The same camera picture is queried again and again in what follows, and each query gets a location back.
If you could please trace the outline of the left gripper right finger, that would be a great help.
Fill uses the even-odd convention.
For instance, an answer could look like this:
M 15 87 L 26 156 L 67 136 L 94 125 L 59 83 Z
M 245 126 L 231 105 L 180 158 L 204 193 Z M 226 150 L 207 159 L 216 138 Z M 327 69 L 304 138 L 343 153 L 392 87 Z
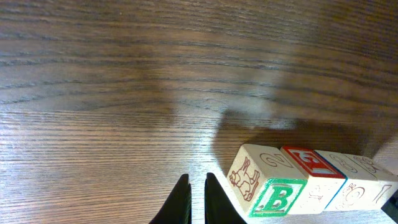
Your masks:
M 246 224 L 235 210 L 216 176 L 208 172 L 205 180 L 205 223 Z

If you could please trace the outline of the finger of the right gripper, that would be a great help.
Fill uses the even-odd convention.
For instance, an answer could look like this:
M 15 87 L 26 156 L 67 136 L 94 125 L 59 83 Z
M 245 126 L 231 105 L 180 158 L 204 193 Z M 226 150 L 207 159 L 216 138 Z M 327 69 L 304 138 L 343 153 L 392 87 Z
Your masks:
M 396 223 L 398 222 L 398 191 L 382 206 L 382 211 L 392 218 Z

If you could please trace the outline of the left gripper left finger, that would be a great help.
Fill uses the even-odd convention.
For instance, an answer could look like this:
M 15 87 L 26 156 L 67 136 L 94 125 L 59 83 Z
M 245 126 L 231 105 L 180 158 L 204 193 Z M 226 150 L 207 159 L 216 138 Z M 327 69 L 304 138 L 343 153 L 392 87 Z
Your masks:
M 192 188 L 189 175 L 182 174 L 157 215 L 149 224 L 191 224 Z

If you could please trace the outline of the wooden letter I block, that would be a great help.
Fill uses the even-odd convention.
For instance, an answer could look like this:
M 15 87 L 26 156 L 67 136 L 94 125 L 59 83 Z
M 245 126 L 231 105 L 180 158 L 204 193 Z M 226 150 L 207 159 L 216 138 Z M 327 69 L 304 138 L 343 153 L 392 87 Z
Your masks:
M 372 209 L 380 209 L 397 191 L 397 176 L 369 157 L 352 154 L 345 154 L 345 156 L 373 177 L 369 191 L 369 205 Z

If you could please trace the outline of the wooden block blue side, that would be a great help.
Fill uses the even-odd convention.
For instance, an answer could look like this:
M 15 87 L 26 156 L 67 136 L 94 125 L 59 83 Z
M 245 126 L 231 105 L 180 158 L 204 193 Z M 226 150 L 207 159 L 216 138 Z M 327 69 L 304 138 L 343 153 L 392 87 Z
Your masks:
M 346 180 L 326 206 L 326 211 L 370 209 L 371 190 L 376 178 L 357 163 L 339 152 L 316 150 L 325 160 L 339 170 Z

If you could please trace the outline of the green letter B block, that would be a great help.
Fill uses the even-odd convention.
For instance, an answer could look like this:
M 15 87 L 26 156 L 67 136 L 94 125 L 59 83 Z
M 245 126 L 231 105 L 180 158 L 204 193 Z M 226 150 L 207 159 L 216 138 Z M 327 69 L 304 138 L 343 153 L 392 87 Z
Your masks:
M 307 184 L 278 148 L 255 144 L 240 146 L 226 178 L 249 218 L 285 216 Z

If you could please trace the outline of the wooden block green side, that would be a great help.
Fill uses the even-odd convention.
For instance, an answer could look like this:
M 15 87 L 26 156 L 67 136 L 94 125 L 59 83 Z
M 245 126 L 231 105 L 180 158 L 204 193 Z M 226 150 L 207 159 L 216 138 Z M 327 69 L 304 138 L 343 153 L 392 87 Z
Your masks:
M 324 211 L 346 182 L 346 176 L 314 150 L 283 146 L 280 151 L 307 179 L 289 214 L 319 214 Z

